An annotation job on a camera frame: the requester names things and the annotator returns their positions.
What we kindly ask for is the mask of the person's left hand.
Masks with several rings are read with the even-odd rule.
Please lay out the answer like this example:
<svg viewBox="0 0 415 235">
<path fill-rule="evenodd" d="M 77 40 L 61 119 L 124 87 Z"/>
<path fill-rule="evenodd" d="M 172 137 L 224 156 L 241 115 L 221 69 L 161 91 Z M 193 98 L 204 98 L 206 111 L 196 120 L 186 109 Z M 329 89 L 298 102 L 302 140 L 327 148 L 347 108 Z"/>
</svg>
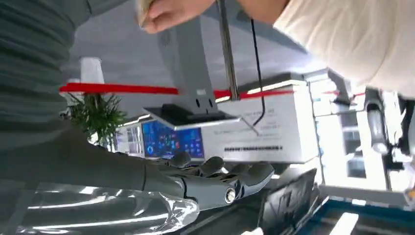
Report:
<svg viewBox="0 0 415 235">
<path fill-rule="evenodd" d="M 137 20 L 143 30 L 155 34 L 200 16 L 213 3 L 213 0 L 155 0 Z"/>
</svg>

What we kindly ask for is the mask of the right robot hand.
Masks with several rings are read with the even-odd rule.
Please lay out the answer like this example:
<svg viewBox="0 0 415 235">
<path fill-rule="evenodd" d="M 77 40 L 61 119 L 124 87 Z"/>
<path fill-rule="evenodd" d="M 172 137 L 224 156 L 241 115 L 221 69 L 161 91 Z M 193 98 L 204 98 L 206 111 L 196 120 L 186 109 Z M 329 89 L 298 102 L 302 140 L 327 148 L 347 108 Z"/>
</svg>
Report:
<svg viewBox="0 0 415 235">
<path fill-rule="evenodd" d="M 81 133 L 58 135 L 1 133 L 0 177 L 40 185 L 90 186 L 159 192 L 196 201 L 202 209 L 222 207 L 260 191 L 271 179 L 274 168 L 257 163 L 243 173 L 216 177 L 196 176 L 153 161 L 109 152 L 87 142 Z"/>
</svg>

